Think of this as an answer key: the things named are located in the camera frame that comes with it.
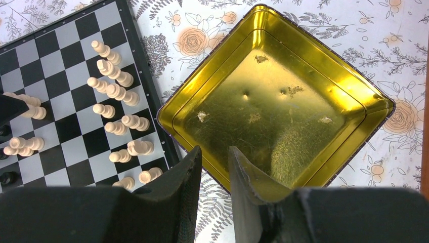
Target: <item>chessboard border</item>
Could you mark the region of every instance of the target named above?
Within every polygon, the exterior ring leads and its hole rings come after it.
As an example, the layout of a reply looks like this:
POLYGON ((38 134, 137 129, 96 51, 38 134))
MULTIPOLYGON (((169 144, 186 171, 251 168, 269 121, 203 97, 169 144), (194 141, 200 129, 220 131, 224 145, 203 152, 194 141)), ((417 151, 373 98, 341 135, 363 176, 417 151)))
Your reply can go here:
POLYGON ((36 30, 35 32, 29 33, 19 39, 16 39, 0 48, 0 55, 16 48, 17 46, 32 40, 36 39, 39 36, 44 35, 47 32, 53 31, 59 26, 75 21, 80 18, 82 15, 86 15, 94 12, 95 10, 102 8, 103 6, 116 2, 118 7, 119 15, 122 21, 122 26, 125 30, 125 35, 127 37, 127 42, 131 48, 134 63, 137 68, 137 72, 141 81, 141 85, 146 94, 146 100, 148 102, 149 110, 152 116, 153 124, 155 130, 158 134, 159 140, 161 142, 162 149, 164 150, 164 157, 168 168, 177 165, 179 163, 179 156, 174 145, 173 139, 164 131, 164 129, 157 122, 157 112, 161 107, 161 100, 159 99, 155 83, 153 82, 152 75, 149 70, 149 61, 144 55, 143 47, 140 43, 141 34, 137 31, 138 26, 135 22, 135 18, 131 14, 131 10, 127 4, 126 0, 102 0, 91 4, 79 11, 76 11, 73 14, 65 16, 55 22, 48 24, 47 26, 36 30))

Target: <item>golden tray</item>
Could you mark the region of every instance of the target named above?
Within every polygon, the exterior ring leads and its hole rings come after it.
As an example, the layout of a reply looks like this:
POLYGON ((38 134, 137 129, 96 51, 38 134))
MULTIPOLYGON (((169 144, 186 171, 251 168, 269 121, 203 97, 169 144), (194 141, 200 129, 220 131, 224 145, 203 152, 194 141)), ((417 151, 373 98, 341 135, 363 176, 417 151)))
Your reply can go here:
POLYGON ((256 5, 158 112, 227 190, 228 146, 289 188, 324 186, 392 113, 360 72, 256 5))

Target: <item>chessboard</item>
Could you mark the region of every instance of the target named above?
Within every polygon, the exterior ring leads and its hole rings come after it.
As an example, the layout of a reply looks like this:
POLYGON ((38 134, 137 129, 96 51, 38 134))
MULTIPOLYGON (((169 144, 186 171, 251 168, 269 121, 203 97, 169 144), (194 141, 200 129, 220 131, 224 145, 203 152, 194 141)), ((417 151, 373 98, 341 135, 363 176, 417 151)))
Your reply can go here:
POLYGON ((112 186, 125 177, 134 178, 136 189, 143 186, 140 172, 153 167, 165 172, 179 161, 173 141, 156 122, 161 103, 126 0, 88 6, 1 47, 0 91, 39 98, 47 111, 44 119, 19 116, 8 123, 12 134, 0 137, 0 149, 12 137, 41 137, 45 145, 32 156, 0 160, 0 174, 21 175, 0 192, 17 186, 112 186), (121 55, 118 67, 133 76, 134 83, 126 90, 139 95, 138 105, 125 105, 87 84, 89 77, 115 83, 97 68, 97 60, 103 58, 92 48, 94 40, 121 55), (95 114, 97 103, 113 106, 115 116, 95 114), (107 122, 131 114, 147 118, 149 129, 127 128, 123 136, 105 131, 107 122), (110 153, 127 149, 127 143, 136 139, 152 142, 154 151, 127 163, 109 160, 110 153))

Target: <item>square tray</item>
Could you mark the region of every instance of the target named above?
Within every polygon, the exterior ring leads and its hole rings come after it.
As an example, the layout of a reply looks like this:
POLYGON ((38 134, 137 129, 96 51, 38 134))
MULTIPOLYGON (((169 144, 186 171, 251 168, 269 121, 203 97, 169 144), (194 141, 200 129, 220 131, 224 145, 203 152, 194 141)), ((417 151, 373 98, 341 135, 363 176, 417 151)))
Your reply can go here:
POLYGON ((256 5, 158 112, 227 190, 228 146, 289 187, 324 186, 393 112, 348 62, 256 5))

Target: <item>floral tablecloth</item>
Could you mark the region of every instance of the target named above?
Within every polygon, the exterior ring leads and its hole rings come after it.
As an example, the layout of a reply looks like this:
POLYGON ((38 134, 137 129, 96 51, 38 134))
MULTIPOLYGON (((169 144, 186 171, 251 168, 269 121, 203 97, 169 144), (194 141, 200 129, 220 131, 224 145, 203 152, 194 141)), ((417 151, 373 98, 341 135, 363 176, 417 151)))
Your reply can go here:
MULTIPOLYGON (((254 4, 272 6, 362 71, 397 104, 331 186, 419 189, 429 1, 127 0, 166 100, 254 4)), ((0 0, 0 44, 89 0, 0 0)), ((228 194, 203 172, 196 242, 235 242, 228 194)))

